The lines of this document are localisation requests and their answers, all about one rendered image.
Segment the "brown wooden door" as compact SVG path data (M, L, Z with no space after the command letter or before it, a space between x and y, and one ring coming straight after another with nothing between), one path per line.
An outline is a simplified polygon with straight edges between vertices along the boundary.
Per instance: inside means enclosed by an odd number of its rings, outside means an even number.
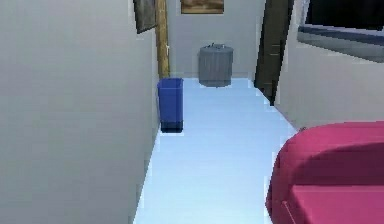
M160 78L169 76L168 23L166 0L156 0L156 47Z

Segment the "blue rectangular bin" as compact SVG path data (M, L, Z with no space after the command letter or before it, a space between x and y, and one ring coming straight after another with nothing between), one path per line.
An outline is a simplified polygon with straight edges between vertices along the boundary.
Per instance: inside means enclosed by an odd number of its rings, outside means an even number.
M157 84L159 120L163 133L183 130L183 79L162 78Z

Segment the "pink sofa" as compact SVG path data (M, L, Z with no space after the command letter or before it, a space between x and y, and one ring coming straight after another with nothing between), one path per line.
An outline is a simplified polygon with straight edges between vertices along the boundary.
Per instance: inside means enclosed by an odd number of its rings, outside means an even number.
M297 132L274 162L272 224L384 224L384 121Z

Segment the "grey round trash can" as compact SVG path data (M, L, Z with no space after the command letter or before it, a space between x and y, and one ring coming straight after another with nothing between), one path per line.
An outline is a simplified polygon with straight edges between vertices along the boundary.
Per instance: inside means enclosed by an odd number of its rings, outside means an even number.
M200 48L198 56L199 83L206 87L225 87L231 84L234 49L225 44Z

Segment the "brown framed wall picture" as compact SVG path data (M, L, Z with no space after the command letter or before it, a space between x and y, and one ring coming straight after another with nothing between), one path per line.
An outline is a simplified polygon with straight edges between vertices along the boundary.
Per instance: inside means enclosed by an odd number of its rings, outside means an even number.
M222 14L224 0L180 0L182 14Z

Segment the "dark framed wall picture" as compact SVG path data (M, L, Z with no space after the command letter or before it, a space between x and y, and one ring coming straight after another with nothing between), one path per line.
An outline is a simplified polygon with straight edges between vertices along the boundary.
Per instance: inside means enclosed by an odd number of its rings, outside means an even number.
M138 34L154 28L156 23L156 0L133 0L136 31Z

